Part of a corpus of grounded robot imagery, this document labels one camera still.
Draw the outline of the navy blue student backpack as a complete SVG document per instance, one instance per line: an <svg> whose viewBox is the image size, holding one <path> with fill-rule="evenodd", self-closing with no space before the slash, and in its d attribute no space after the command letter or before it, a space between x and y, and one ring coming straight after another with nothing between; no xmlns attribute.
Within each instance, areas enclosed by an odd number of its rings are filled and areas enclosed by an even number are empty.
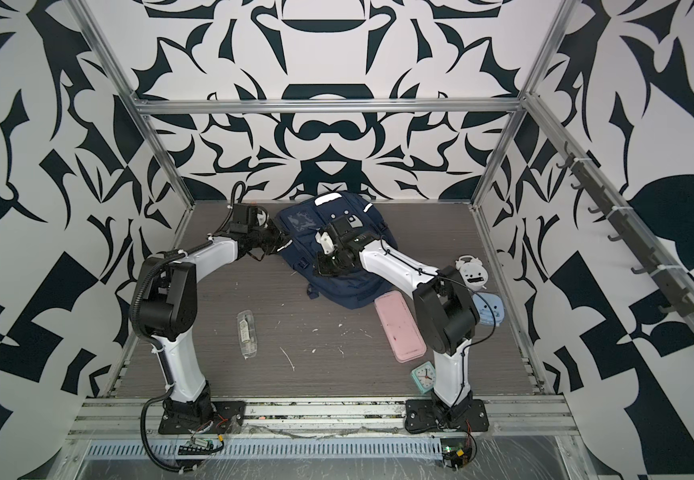
<svg viewBox="0 0 694 480"><path fill-rule="evenodd" d="M316 233L328 223L347 216L358 229L368 230L384 237L385 243L397 246L389 225L376 207L352 192L331 192L305 200L278 212L276 226L285 234L287 242L277 254L298 274L308 281L307 295L314 299L320 295L347 309L365 307L389 292L392 284L365 270L335 277L317 274L317 255L323 251L315 239Z"/></svg>

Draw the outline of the pink pencil case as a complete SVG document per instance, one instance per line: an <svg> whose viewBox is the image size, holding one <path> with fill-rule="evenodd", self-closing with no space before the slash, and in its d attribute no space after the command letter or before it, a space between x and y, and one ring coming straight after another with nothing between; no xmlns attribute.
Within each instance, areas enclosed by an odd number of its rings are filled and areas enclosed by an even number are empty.
<svg viewBox="0 0 694 480"><path fill-rule="evenodd" d="M395 359L407 363L425 355L427 346L402 293L379 296L374 306Z"/></svg>

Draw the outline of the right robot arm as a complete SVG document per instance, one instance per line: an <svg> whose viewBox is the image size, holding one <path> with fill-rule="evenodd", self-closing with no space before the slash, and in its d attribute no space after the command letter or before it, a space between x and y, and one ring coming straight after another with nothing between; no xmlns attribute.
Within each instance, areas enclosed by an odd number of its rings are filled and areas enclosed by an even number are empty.
<svg viewBox="0 0 694 480"><path fill-rule="evenodd" d="M413 300L421 337L434 351L434 405L447 420L462 416L472 403L468 356L480 316L460 272L453 266L436 269L419 262L383 236L352 226L345 216L318 230L315 241L319 275L366 271Z"/></svg>

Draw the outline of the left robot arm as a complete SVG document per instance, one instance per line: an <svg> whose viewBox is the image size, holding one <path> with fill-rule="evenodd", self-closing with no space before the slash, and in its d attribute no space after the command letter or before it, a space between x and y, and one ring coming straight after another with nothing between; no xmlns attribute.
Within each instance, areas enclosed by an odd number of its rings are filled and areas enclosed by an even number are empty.
<svg viewBox="0 0 694 480"><path fill-rule="evenodd" d="M214 418L210 385L201 372L193 342L198 283L218 269L259 249L272 254L283 234L268 211L234 205L219 229L191 248L148 257L141 267L129 309L136 335L151 345L165 380L165 414L186 428Z"/></svg>

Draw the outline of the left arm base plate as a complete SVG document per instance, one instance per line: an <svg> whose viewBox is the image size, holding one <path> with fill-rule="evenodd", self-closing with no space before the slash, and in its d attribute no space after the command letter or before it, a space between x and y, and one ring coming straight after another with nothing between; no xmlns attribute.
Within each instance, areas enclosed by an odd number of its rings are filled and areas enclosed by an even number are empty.
<svg viewBox="0 0 694 480"><path fill-rule="evenodd" d="M164 412L158 433L161 435L187 435L188 433L226 434L244 423L247 404L244 401L227 400L207 403L163 403Z"/></svg>

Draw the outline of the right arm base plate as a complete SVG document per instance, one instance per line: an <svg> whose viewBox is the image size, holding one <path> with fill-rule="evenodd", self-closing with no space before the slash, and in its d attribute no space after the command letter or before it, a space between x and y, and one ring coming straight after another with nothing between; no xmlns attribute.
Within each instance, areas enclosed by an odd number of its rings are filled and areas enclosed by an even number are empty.
<svg viewBox="0 0 694 480"><path fill-rule="evenodd" d="M435 398L405 401L404 428L411 434L447 430L480 433L489 427L485 404L480 399L466 397L454 407Z"/></svg>

